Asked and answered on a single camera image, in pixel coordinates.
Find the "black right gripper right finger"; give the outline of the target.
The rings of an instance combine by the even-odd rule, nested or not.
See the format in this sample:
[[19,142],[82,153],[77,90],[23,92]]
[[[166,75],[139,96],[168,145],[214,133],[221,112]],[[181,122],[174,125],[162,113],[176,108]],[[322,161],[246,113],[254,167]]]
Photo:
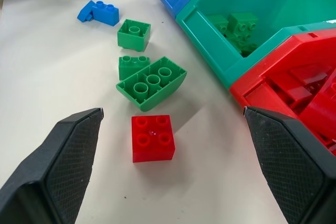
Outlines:
[[252,106],[244,117],[287,223],[335,223],[335,156],[297,119]]

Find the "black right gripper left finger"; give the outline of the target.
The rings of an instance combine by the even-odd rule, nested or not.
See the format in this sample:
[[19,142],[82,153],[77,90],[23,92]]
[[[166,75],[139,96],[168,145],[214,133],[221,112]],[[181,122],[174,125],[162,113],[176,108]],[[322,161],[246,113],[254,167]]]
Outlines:
[[75,223],[90,182],[103,109],[59,121],[1,188],[1,223]]

